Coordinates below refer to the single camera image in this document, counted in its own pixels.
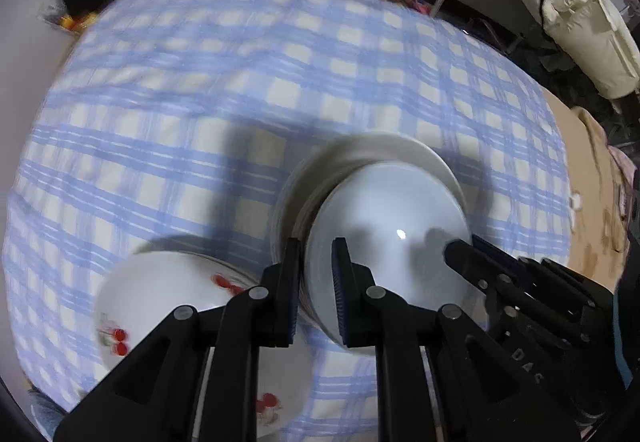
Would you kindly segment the blue white plaid cloth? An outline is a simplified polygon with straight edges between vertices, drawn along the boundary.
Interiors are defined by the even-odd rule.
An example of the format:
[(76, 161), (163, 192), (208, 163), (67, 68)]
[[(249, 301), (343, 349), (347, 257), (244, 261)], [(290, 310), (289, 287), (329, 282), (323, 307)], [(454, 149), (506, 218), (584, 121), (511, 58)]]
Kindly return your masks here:
[(93, 303), (145, 247), (259, 273), (288, 176), (342, 134), (437, 151), (472, 232), (570, 256), (565, 146), (541, 86), (442, 20), (381, 0), (118, 0), (49, 88), (8, 196), (17, 355), (46, 438), (105, 375)]

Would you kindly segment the pale blue ceramic bowl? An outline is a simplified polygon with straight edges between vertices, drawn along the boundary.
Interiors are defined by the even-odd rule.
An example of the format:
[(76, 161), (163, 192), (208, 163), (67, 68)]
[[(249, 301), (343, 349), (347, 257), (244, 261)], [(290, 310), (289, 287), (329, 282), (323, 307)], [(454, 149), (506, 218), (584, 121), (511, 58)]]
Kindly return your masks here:
[(470, 241), (471, 233), (456, 197), (434, 175), (405, 162), (372, 163), (322, 203), (307, 239), (304, 283), (314, 319), (339, 344), (331, 267), (337, 237), (378, 286), (424, 309), (457, 304), (487, 326), (483, 294), (445, 262), (447, 243)]

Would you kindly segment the yellow white snack bag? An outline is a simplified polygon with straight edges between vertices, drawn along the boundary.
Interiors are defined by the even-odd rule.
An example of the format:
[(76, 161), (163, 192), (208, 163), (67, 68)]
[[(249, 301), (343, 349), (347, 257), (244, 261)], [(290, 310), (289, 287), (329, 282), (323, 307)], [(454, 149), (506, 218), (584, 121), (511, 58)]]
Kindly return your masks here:
[(96, 22), (98, 14), (89, 12), (82, 16), (72, 17), (65, 10), (47, 7), (40, 14), (40, 19), (53, 28), (67, 33), (81, 34)]

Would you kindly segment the white plate with cherries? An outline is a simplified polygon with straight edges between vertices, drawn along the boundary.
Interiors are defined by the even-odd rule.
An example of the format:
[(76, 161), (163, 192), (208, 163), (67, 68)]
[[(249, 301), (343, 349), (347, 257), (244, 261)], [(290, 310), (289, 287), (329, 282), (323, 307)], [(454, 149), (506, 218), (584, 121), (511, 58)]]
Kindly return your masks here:
[[(179, 305), (222, 306), (259, 279), (204, 254), (138, 253), (112, 269), (94, 301), (104, 367), (112, 370)], [(302, 414), (312, 384), (312, 355), (298, 329), (287, 349), (262, 348), (258, 365), (257, 435), (285, 428)]]

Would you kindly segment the white plate under bowl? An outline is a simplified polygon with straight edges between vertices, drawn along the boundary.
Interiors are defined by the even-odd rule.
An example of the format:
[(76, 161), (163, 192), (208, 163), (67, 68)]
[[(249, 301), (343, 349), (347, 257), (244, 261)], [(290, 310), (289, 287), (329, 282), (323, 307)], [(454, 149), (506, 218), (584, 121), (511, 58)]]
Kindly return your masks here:
[(343, 135), (311, 151), (283, 185), (270, 224), (271, 260), (277, 262), (290, 237), (303, 240), (312, 217), (335, 187), (365, 165), (385, 161), (409, 163), (440, 180), (468, 209), (454, 172), (436, 151), (408, 136), (367, 132)]

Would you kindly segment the brown blanket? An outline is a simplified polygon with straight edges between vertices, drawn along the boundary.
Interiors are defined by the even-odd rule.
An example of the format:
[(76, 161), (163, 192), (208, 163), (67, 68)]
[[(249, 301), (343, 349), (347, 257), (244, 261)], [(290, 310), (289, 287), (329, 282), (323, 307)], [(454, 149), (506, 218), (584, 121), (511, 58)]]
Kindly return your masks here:
[(628, 252), (623, 218), (626, 180), (601, 125), (582, 107), (568, 108), (544, 91), (565, 144), (570, 176), (570, 261), (567, 266), (614, 290)]

